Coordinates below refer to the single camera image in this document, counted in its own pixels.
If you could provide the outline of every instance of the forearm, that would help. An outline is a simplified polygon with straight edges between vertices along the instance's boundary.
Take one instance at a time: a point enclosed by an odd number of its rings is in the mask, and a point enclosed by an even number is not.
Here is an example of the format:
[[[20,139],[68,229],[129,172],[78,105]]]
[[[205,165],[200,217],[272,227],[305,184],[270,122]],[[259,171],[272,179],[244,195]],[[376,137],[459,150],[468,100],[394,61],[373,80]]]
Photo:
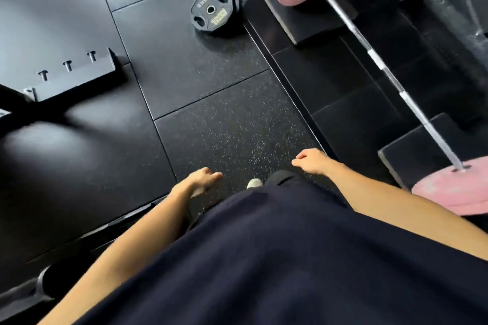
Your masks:
[[[488,235],[442,206],[369,179],[333,160],[323,174],[356,212],[488,260]]]
[[[69,325],[167,248],[180,231],[192,190],[175,186],[167,198],[122,234],[39,325]]]

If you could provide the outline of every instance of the shoe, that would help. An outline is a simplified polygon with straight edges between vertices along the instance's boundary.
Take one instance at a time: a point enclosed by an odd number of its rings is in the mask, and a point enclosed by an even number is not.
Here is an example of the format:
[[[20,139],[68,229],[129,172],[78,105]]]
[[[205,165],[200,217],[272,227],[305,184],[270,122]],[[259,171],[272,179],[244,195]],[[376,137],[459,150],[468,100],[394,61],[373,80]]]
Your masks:
[[[259,186],[263,186],[263,182],[260,179],[252,179],[251,181],[249,181],[247,183],[247,188],[246,189],[249,189],[249,188],[252,188],[252,187],[259,187]]]

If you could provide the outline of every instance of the person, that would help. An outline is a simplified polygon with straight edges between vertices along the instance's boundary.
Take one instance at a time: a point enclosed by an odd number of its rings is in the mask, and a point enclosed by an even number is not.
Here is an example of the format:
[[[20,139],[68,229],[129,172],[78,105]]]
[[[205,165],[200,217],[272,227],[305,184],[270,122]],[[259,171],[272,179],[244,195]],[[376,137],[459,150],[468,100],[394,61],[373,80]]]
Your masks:
[[[488,236],[317,149],[177,239],[202,168],[121,235],[41,320],[56,324],[468,324],[488,320]]]

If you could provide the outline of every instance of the navy shirt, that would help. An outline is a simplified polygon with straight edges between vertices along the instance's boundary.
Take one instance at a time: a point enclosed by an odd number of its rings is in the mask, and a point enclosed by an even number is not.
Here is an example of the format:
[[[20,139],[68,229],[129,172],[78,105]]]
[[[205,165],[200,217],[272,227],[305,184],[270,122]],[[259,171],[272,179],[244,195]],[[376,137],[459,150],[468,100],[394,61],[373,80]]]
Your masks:
[[[76,324],[488,323],[488,262],[308,183],[220,203]]]

